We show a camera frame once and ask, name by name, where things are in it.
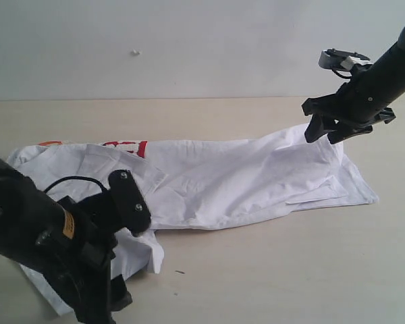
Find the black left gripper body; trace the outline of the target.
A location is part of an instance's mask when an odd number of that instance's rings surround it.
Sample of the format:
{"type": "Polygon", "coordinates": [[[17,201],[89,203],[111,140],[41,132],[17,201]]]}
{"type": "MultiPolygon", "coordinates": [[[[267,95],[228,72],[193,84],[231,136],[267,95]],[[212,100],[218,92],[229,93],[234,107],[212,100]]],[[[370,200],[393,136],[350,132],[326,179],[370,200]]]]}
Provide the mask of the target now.
{"type": "Polygon", "coordinates": [[[45,196],[42,232],[36,250],[40,272],[75,312],[80,323],[113,323],[110,309],[111,261],[116,233],[125,228],[111,195],[74,202],[45,196]]]}

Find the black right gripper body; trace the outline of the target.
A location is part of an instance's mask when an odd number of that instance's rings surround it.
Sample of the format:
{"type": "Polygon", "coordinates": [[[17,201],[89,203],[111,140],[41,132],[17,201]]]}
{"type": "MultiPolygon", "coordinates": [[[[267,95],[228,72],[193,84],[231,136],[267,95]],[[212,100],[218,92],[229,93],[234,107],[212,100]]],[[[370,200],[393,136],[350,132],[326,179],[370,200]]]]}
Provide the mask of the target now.
{"type": "Polygon", "coordinates": [[[355,128],[392,122],[396,115],[389,105],[397,98],[397,69],[353,67],[350,73],[350,81],[330,95],[333,118],[355,128]]]}

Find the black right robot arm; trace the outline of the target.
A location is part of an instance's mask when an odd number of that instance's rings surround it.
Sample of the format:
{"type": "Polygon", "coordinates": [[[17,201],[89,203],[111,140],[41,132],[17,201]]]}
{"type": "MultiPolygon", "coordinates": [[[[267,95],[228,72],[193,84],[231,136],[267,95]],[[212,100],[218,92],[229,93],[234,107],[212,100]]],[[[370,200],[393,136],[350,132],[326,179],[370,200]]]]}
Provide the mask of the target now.
{"type": "Polygon", "coordinates": [[[304,132],[308,143],[327,136],[337,144],[369,134],[373,125],[396,117],[389,105],[405,93],[405,27],[398,40],[376,61],[356,52],[327,49],[319,66],[345,80],[334,94],[308,98],[302,104],[311,117],[304,132]]]}

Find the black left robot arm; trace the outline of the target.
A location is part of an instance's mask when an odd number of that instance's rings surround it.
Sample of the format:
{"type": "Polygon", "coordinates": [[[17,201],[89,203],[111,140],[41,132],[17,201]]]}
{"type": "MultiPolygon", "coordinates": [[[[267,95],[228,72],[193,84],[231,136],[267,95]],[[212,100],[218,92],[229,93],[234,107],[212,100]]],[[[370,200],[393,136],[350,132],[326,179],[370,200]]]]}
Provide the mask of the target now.
{"type": "Polygon", "coordinates": [[[81,323],[113,323],[132,303],[123,276],[111,273],[123,227],[106,188],[54,201],[0,159],[0,255],[40,273],[81,323]]]}

